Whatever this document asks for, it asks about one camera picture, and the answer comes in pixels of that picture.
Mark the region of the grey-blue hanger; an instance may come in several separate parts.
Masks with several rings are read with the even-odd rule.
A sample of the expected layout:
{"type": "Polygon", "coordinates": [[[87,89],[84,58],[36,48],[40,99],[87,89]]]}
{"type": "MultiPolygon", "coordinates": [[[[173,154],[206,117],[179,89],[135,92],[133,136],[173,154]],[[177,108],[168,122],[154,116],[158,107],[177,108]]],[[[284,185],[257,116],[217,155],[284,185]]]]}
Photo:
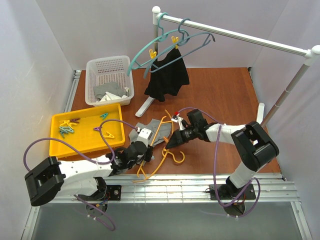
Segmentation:
{"type": "Polygon", "coordinates": [[[216,41],[214,35],[213,35],[212,33],[208,32],[208,31],[203,31],[203,32],[196,33],[196,34],[193,34],[193,35],[189,35],[189,33],[187,32],[187,33],[186,33],[186,34],[187,34],[187,37],[185,37],[185,33],[182,32],[181,26],[182,26],[182,24],[183,24],[184,22],[186,22],[186,21],[190,21],[190,19],[189,19],[189,18],[184,18],[184,19],[181,21],[181,23],[178,25],[178,29],[177,29],[179,33],[182,33],[182,39],[178,40],[177,42],[174,42],[172,45],[170,45],[169,47],[167,47],[166,49],[164,49],[161,53],[159,53],[159,54],[155,57],[154,60],[151,61],[151,63],[148,64],[148,67],[146,67],[146,68],[145,68],[145,71],[144,71],[144,75],[143,75],[144,78],[147,77],[148,72],[150,72],[150,73],[155,73],[155,72],[157,72],[157,71],[159,71],[159,70],[161,70],[161,69],[163,69],[163,68],[165,68],[165,67],[173,64],[174,62],[182,59],[183,57],[185,57],[185,56],[187,56],[187,55],[189,55],[189,54],[191,54],[191,53],[193,53],[193,52],[195,52],[195,51],[197,51],[197,50],[199,50],[199,49],[207,46],[211,41],[213,41],[213,42],[216,41]],[[170,52],[172,49],[175,49],[176,46],[181,47],[181,46],[187,44],[191,38],[197,37],[197,36],[199,36],[199,35],[206,35],[205,40],[203,41],[203,43],[202,43],[199,47],[191,50],[190,52],[188,52],[188,53],[186,53],[186,54],[184,54],[184,55],[181,55],[181,56],[175,58],[174,60],[171,60],[169,63],[166,63],[166,64],[164,64],[164,65],[161,66],[161,67],[158,67],[158,66],[155,65],[155,62],[158,60],[158,58],[159,58],[160,56],[162,56],[163,54],[165,54],[165,53],[167,53],[167,52],[170,52]]]}

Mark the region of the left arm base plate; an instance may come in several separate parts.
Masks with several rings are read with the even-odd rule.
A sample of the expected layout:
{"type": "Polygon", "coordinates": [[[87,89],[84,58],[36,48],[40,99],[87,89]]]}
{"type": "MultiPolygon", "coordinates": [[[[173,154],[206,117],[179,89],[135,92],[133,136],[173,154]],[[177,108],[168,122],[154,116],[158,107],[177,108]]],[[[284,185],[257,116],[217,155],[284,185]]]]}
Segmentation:
{"type": "Polygon", "coordinates": [[[91,195],[79,194],[78,196],[85,201],[119,201],[121,193],[121,185],[106,185],[98,188],[91,195]]]}

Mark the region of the grey underwear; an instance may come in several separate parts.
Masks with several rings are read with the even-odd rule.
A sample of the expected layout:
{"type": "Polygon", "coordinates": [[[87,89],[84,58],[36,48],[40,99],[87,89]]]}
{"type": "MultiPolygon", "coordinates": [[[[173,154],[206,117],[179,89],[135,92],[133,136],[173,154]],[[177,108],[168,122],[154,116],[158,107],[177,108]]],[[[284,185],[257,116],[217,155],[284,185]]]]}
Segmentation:
{"type": "MultiPolygon", "coordinates": [[[[148,141],[148,144],[151,145],[159,124],[160,124],[160,120],[153,118],[148,124],[143,124],[138,122],[135,126],[137,128],[141,128],[141,129],[146,128],[148,130],[151,130],[152,135],[150,140],[148,141]]],[[[155,147],[156,145],[162,143],[164,141],[163,137],[168,138],[171,134],[171,130],[172,130],[171,123],[162,123],[154,139],[152,146],[155,147]]],[[[138,138],[138,133],[135,130],[132,130],[129,133],[128,137],[129,137],[130,143],[135,142],[138,138]]]]}

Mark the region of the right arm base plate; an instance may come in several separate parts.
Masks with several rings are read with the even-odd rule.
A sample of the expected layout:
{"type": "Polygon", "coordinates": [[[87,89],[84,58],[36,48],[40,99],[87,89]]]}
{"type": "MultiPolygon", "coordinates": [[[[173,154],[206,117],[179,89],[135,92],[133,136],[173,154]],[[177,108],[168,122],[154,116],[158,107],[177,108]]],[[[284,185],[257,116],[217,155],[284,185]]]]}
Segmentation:
{"type": "MultiPolygon", "coordinates": [[[[206,192],[210,194],[211,200],[217,200],[214,184],[210,184],[209,188],[206,189],[206,192]]],[[[227,190],[225,189],[223,184],[217,185],[217,192],[218,192],[218,196],[221,201],[224,201],[224,200],[231,201],[231,200],[235,199],[236,196],[238,195],[238,192],[233,193],[233,194],[227,193],[227,190]]],[[[257,195],[258,195],[258,191],[255,191],[253,184],[250,184],[238,199],[241,201],[243,199],[255,200],[257,195]]]]}

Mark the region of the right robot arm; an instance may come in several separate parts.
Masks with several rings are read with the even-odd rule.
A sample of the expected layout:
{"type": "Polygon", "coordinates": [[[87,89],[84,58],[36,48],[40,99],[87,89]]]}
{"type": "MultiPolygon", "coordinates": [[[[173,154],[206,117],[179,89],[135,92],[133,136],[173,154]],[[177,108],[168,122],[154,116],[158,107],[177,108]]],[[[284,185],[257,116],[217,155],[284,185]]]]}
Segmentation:
{"type": "Polygon", "coordinates": [[[227,143],[237,149],[241,163],[227,178],[225,184],[219,187],[221,193],[234,195],[241,192],[255,174],[271,162],[280,153],[276,143],[257,121],[242,125],[226,125],[217,122],[208,123],[203,112],[197,108],[187,113],[188,121],[180,114],[171,119],[179,124],[166,144],[172,149],[191,140],[199,139],[211,143],[227,143]]]}

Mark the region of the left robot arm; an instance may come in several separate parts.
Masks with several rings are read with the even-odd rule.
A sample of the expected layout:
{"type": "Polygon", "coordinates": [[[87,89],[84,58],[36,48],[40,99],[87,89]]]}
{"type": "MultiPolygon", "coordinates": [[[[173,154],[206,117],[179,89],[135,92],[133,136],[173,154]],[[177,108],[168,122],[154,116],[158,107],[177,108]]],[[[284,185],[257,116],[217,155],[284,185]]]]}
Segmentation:
{"type": "Polygon", "coordinates": [[[24,177],[30,203],[33,207],[42,206],[55,197],[78,195],[85,201],[98,201],[111,195],[105,178],[121,175],[141,164],[149,162],[153,147],[142,141],[132,142],[129,147],[115,150],[114,160],[108,164],[111,153],[94,159],[59,161],[57,157],[47,157],[24,177]]]}

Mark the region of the yellow hanger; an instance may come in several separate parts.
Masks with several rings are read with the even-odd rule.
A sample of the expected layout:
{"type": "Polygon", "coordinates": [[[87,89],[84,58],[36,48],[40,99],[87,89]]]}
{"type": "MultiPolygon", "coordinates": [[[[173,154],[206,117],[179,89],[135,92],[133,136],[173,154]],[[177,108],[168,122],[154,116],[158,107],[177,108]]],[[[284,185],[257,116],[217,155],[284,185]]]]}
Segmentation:
{"type": "MultiPolygon", "coordinates": [[[[170,115],[170,113],[169,113],[166,109],[165,109],[164,111],[165,111],[166,115],[163,116],[163,117],[161,118],[160,122],[159,122],[159,125],[158,125],[158,127],[157,127],[157,129],[156,129],[156,131],[155,131],[154,137],[153,137],[153,139],[152,139],[152,141],[151,141],[151,145],[150,145],[151,147],[154,146],[154,142],[155,142],[155,140],[156,140],[156,137],[157,137],[157,135],[158,135],[158,132],[159,132],[159,130],[160,130],[160,128],[161,128],[161,126],[162,126],[163,124],[171,124],[171,135],[173,135],[173,133],[174,133],[174,122],[173,122],[172,120],[165,121],[165,118],[167,118],[167,117],[170,117],[170,118],[171,118],[171,115],[170,115]]],[[[158,170],[159,170],[160,167],[163,165],[163,163],[165,162],[165,160],[166,160],[166,158],[167,158],[168,155],[172,156],[172,159],[173,159],[173,161],[174,161],[176,164],[178,164],[178,165],[182,164],[182,163],[185,161],[185,158],[186,158],[186,157],[185,157],[185,154],[184,154],[183,151],[180,151],[179,153],[182,155],[182,159],[181,159],[181,160],[177,160],[174,153],[172,153],[171,151],[169,151],[168,149],[166,149],[165,147],[163,147],[163,148],[162,148],[162,151],[161,151],[162,159],[161,159],[160,163],[158,164],[158,166],[155,168],[155,170],[154,170],[150,175],[147,176],[147,175],[145,174],[144,170],[143,170],[143,164],[141,163],[141,164],[140,164],[140,167],[138,168],[138,171],[137,171],[137,173],[136,173],[136,176],[139,178],[140,173],[142,173],[143,176],[144,176],[144,179],[133,180],[132,182],[133,182],[133,183],[143,183],[143,182],[149,180],[153,175],[155,175],[155,174],[158,172],[158,170]]]]}

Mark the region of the orange clothespin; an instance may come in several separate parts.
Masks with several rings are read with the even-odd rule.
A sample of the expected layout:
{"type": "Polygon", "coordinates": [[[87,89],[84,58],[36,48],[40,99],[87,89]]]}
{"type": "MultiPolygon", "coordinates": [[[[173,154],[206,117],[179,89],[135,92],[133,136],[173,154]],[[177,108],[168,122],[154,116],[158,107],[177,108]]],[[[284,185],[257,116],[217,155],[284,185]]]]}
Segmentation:
{"type": "Polygon", "coordinates": [[[163,140],[166,142],[166,143],[168,143],[169,142],[169,139],[167,138],[167,137],[163,137],[163,140]]]}

